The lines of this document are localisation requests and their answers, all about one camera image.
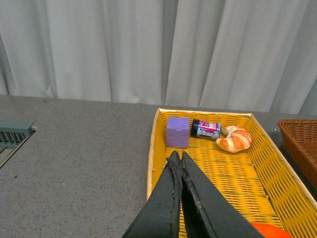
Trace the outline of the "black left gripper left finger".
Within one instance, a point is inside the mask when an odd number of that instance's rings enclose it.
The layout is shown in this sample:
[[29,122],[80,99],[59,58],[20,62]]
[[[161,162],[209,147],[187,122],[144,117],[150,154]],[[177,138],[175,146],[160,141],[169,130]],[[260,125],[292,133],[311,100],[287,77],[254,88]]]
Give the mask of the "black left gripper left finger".
[[124,233],[124,238],[177,238],[180,229],[182,166],[174,151],[149,199]]

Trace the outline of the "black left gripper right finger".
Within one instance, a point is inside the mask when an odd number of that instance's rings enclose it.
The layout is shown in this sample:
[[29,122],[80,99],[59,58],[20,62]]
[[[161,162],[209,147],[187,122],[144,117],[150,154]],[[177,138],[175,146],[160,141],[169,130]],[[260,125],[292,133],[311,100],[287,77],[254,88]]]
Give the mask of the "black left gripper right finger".
[[262,238],[186,153],[182,155],[182,209],[189,238]]

